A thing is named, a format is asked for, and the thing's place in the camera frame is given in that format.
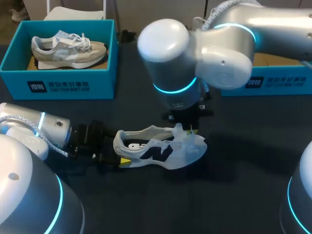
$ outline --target cardboard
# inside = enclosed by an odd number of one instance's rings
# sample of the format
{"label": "cardboard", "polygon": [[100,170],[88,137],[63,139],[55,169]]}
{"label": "cardboard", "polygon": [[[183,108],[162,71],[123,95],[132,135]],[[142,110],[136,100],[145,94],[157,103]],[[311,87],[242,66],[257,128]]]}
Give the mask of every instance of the cardboard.
{"label": "cardboard", "polygon": [[[84,33],[105,43],[107,61],[90,69],[37,70],[31,51],[34,36],[51,38],[59,30]],[[14,100],[113,99],[118,62],[118,41],[113,20],[25,20],[0,65],[0,75]]]}
{"label": "cardboard", "polygon": [[254,67],[268,66],[268,63],[265,59],[265,54],[256,53],[253,59]]}
{"label": "cardboard", "polygon": [[311,69],[297,60],[267,54],[255,54],[252,75],[246,85],[221,90],[224,97],[311,94]]}

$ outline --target shoe insole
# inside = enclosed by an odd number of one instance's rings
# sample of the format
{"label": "shoe insole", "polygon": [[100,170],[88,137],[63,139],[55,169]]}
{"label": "shoe insole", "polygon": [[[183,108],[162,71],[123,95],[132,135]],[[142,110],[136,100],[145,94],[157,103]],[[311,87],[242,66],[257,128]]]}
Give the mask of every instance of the shoe insole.
{"label": "shoe insole", "polygon": [[[174,139],[174,137],[170,137],[170,138],[167,138],[165,140],[170,140],[172,141]],[[127,139],[127,140],[124,140],[123,141],[123,144],[125,147],[128,147],[130,149],[140,149],[142,147],[144,147],[147,143],[149,142],[149,140],[141,140],[141,139]]]}

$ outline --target dark table surface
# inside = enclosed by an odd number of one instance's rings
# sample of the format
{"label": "dark table surface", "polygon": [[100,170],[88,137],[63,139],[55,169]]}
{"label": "dark table surface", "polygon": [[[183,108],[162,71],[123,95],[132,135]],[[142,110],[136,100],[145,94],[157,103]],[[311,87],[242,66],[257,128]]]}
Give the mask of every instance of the dark table surface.
{"label": "dark table surface", "polygon": [[[0,58],[6,47],[0,47]],[[78,162],[51,153],[47,164],[80,197],[87,234],[276,234],[279,204],[312,140],[312,96],[221,97],[212,90],[214,117],[200,120],[208,150],[189,167],[158,166],[99,174],[66,174]],[[14,101],[0,79],[0,103],[68,118],[93,119],[126,131],[170,126],[135,44],[121,44],[114,100]]]}

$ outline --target sneaker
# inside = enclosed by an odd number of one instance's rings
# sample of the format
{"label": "sneaker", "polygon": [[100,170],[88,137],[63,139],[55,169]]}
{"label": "sneaker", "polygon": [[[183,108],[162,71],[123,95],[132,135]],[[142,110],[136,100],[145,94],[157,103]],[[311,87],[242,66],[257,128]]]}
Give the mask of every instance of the sneaker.
{"label": "sneaker", "polygon": [[31,48],[38,60],[38,69],[72,67],[90,68],[106,59],[107,48],[104,43],[90,41],[77,34],[59,31],[54,37],[42,39],[33,37]]}
{"label": "sneaker", "polygon": [[181,124],[175,128],[150,126],[138,132],[120,130],[114,139],[114,151],[131,160],[126,167],[160,165],[173,170],[200,159],[207,150],[205,138],[187,134]]}
{"label": "sneaker", "polygon": [[26,7],[21,9],[21,11],[19,11],[19,12],[14,10],[14,9],[11,9],[10,11],[12,12],[12,20],[15,22],[21,22],[23,20],[29,19],[29,15],[28,15],[28,12],[26,10]]}

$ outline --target cardboard box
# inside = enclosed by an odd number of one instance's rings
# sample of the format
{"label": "cardboard box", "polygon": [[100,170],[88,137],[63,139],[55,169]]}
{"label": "cardboard box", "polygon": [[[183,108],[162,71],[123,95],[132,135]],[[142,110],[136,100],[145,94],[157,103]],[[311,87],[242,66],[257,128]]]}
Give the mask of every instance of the cardboard box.
{"label": "cardboard box", "polygon": [[267,54],[255,54],[249,82],[235,90],[221,90],[222,96],[267,96],[312,94],[312,70],[299,61]]}
{"label": "cardboard box", "polygon": [[[37,70],[31,39],[51,38],[59,30],[109,47],[106,63],[93,69]],[[113,20],[22,21],[0,66],[0,75],[15,100],[113,99],[118,42]]]}

